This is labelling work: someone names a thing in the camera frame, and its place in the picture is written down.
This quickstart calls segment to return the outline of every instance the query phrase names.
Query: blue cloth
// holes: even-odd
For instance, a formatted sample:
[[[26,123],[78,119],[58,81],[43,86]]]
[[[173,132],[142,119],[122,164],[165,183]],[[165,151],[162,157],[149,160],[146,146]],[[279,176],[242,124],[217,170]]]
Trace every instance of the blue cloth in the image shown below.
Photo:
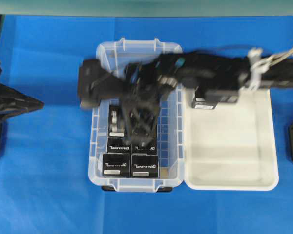
[[[43,102],[8,120],[0,154],[0,234],[293,234],[287,127],[293,90],[271,92],[280,180],[270,192],[103,192],[88,179],[91,112],[79,108],[78,67],[103,41],[159,38],[184,51],[227,45],[279,52],[293,17],[74,18],[6,16],[0,81]],[[225,51],[245,55],[246,50]]]

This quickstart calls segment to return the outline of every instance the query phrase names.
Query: clear plastic bin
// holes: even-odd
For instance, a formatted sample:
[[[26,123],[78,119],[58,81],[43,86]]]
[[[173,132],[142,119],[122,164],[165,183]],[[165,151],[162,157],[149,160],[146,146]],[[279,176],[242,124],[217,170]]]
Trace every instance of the clear plastic bin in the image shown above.
[[[154,40],[125,40],[104,42],[97,48],[101,66],[119,78],[129,62],[151,61],[160,53],[181,53],[176,43]],[[157,152],[159,156],[159,179],[106,178],[102,174],[102,157],[106,152],[108,132],[108,108],[117,100],[102,101],[93,110],[89,171],[90,180],[100,186],[110,186],[120,192],[156,192],[163,187],[176,187],[184,179],[182,145],[181,87],[174,90],[162,109],[157,126]]]

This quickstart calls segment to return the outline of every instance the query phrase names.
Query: blue surface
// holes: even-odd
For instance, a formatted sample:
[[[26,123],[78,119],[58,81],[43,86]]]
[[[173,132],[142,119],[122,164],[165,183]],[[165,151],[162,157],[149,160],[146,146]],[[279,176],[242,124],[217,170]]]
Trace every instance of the blue surface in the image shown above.
[[[103,41],[154,39],[184,51],[293,46],[293,17],[72,18],[7,16],[1,82],[45,102],[8,121],[0,156],[0,234],[293,234],[293,163],[287,126],[293,90],[272,90],[280,181],[270,192],[107,193],[87,177],[91,112],[79,108],[78,67]],[[246,51],[226,51],[242,55]]]

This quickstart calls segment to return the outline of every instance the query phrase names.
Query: white tray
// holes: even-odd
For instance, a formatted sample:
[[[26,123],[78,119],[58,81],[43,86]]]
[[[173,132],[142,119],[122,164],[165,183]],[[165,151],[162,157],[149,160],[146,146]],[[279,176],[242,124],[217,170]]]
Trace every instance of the white tray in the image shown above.
[[[185,182],[198,190],[271,190],[279,180],[269,90],[240,91],[237,104],[191,107],[183,91]]]

